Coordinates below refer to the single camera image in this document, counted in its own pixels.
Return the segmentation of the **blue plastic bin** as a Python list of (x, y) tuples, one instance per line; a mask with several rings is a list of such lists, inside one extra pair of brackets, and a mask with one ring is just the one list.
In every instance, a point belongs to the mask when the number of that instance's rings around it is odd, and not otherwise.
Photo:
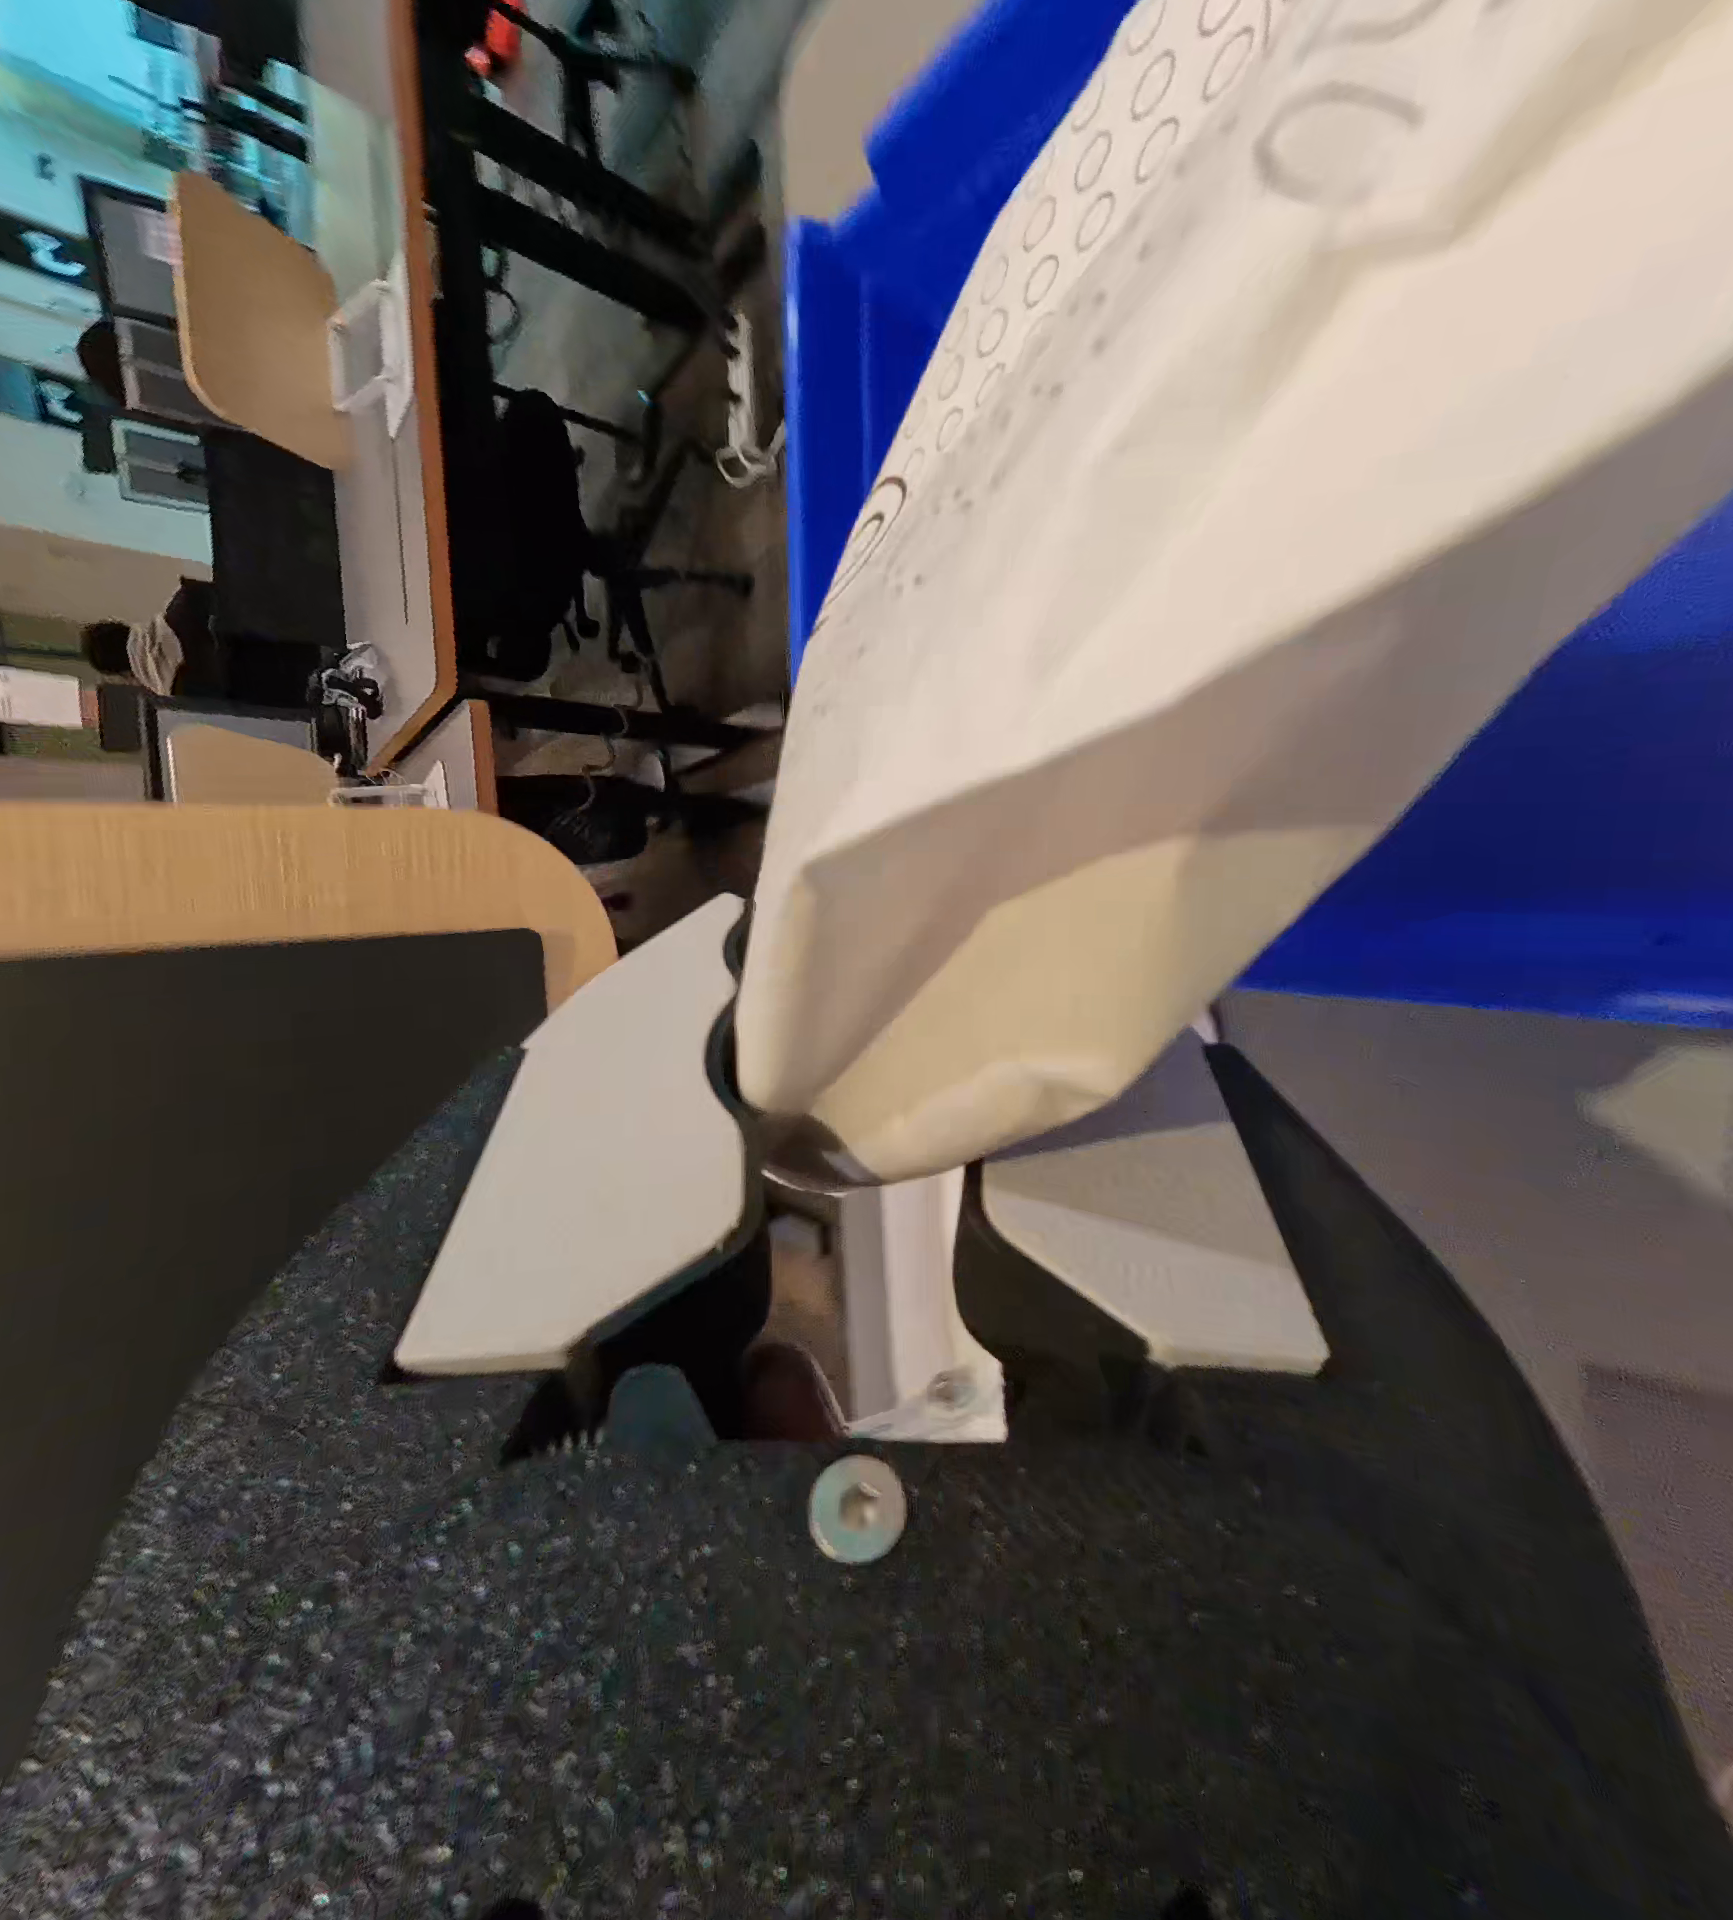
[[(817, 3), (783, 78), (790, 674), (1006, 198), (1132, 9)], [(1733, 493), (1243, 989), (1733, 1029)]]

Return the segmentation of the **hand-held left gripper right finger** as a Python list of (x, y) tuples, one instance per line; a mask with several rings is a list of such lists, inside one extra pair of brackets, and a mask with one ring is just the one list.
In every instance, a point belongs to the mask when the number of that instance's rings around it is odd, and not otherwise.
[(970, 1168), (954, 1296), (1013, 1364), (1316, 1373), (1329, 1357), (1196, 1033), (1098, 1112)]

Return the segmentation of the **small wooden panel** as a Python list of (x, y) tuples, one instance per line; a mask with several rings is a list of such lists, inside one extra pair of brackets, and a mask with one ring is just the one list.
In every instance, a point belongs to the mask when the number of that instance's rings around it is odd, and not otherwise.
[(176, 331), (188, 388), (217, 422), (315, 468), (350, 460), (333, 406), (333, 286), (318, 258), (204, 173), (167, 199)]

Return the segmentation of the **white printed paper bag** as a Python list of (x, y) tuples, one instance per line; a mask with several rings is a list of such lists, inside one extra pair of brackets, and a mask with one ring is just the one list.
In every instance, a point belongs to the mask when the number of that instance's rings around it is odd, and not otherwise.
[(809, 635), (742, 1099), (1102, 1108), (1729, 493), (1733, 3), (1134, 5)]

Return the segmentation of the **grey desk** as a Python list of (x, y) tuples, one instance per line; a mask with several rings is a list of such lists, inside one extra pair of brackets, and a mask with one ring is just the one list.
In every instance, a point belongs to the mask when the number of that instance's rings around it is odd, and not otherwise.
[(1733, 1394), (1733, 1029), (1265, 991), (1218, 1024), (1465, 1288), (1596, 1495), (1582, 1364)]

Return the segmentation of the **wooden office desk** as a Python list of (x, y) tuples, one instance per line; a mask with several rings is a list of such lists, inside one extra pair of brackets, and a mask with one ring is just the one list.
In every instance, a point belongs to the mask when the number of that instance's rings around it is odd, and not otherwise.
[(384, 672), (381, 714), (367, 722), (367, 771), (379, 773), (460, 693), (413, 5), (308, 3), (303, 34), (310, 76), (344, 101), (313, 134), (326, 266), (347, 300), (402, 264), (409, 308), (407, 410), (395, 432), (376, 406), (361, 410), (333, 476), (346, 633)]

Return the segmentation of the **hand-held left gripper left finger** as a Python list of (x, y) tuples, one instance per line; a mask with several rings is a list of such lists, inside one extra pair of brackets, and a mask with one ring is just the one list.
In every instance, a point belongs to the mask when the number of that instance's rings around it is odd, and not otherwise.
[(398, 1331), (398, 1372), (561, 1370), (756, 1235), (756, 1151), (727, 1075), (747, 916), (713, 895), (524, 1041)]

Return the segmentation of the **black wood-rimmed panel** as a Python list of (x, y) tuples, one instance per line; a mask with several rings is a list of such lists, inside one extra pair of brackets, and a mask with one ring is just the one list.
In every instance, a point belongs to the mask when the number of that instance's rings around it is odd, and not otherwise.
[(0, 1783), (193, 1373), (614, 955), (480, 811), (0, 801)]

